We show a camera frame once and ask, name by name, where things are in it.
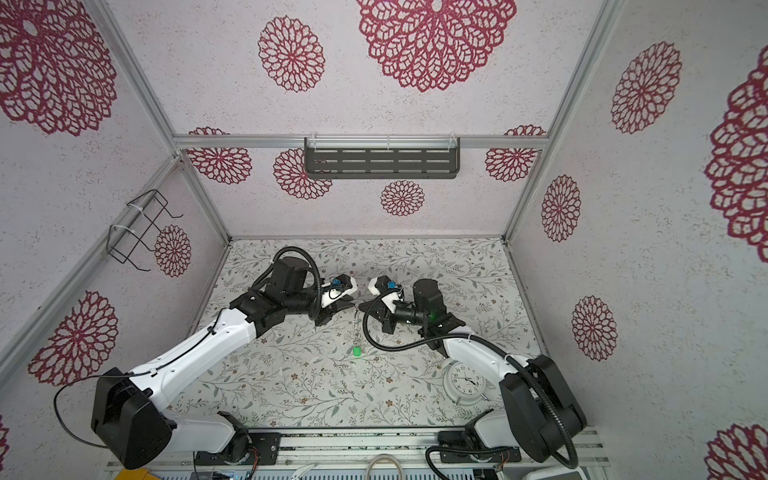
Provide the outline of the silver metal key bottle opener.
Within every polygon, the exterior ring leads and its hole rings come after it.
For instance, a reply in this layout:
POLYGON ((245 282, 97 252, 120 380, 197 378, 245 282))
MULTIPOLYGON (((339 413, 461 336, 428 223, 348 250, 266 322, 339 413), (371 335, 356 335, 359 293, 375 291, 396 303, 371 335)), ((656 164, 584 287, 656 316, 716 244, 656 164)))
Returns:
POLYGON ((362 327, 362 313, 358 308, 355 308, 352 320, 352 347, 362 348, 364 343, 365 337, 362 327))

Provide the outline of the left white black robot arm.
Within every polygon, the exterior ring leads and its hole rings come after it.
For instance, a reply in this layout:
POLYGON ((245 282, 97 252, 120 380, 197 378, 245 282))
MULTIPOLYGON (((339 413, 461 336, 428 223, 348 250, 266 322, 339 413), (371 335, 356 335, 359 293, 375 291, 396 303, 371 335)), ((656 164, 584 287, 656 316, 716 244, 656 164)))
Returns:
POLYGON ((251 287, 204 329, 130 372, 113 368, 97 381, 93 432, 120 464, 142 468, 166 453, 205 453, 239 464, 253 453, 249 429, 233 414, 177 414, 171 404, 190 384, 234 351, 264 336, 289 315, 315 326, 353 307, 356 280, 324 279, 311 256, 284 247, 251 287))

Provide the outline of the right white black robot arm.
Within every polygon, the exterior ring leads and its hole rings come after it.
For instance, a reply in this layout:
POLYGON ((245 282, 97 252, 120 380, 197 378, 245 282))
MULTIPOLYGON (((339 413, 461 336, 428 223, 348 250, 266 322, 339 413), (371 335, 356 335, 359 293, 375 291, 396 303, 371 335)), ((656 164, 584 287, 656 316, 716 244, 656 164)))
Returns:
POLYGON ((454 367, 466 367, 498 387, 503 406, 487 411, 464 428, 459 441, 442 441, 442 452, 479 458, 518 448, 536 462, 554 459, 566 468, 579 465, 574 438, 587 426, 586 416, 554 361, 546 355, 511 354, 481 337, 449 312, 437 281, 419 279, 407 300, 388 276, 370 281, 373 299, 360 305, 362 332, 374 348, 390 353, 427 346, 454 367), (419 339, 384 345, 369 331, 378 320, 391 334, 399 324, 414 326, 419 339))

